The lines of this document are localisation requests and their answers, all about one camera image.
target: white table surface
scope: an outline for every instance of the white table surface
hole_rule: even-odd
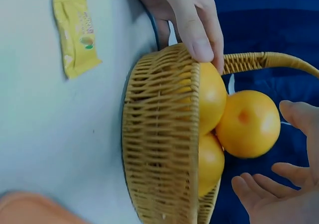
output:
[[[66,80],[51,0],[0,0],[0,193],[40,192],[93,224],[137,224],[121,161],[131,66],[155,50],[137,0],[88,0],[103,63]]]

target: yellow snack package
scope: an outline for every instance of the yellow snack package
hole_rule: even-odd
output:
[[[87,2],[53,0],[53,10],[60,33],[64,72],[68,78],[76,78],[102,62],[97,57]]]

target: orange object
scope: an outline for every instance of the orange object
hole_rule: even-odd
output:
[[[184,72],[180,77],[189,77],[189,72]],[[191,91],[190,79],[179,82],[185,87],[178,89],[176,93]],[[220,121],[226,106],[227,91],[225,84],[217,69],[211,63],[200,64],[199,77],[199,134],[204,135],[213,130]],[[182,103],[191,103],[189,98],[182,99]]]
[[[225,156],[218,139],[211,133],[199,138],[198,149],[198,196],[203,197],[221,178]]]
[[[216,134],[228,153],[255,158],[273,147],[280,128],[278,109],[267,95],[240,91],[228,97]]]
[[[12,193],[0,199],[1,224],[88,224],[48,198]]]

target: pink object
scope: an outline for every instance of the pink object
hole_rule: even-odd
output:
[[[88,224],[49,198],[17,192],[0,199],[0,224]]]

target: basket handle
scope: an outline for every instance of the basket handle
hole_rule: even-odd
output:
[[[265,68],[267,67],[288,67],[305,71],[319,79],[319,70],[308,62],[282,53],[266,52]]]
[[[252,52],[224,55],[223,74],[252,71],[271,67],[288,67],[305,71],[319,79],[319,70],[308,62],[283,53]]]

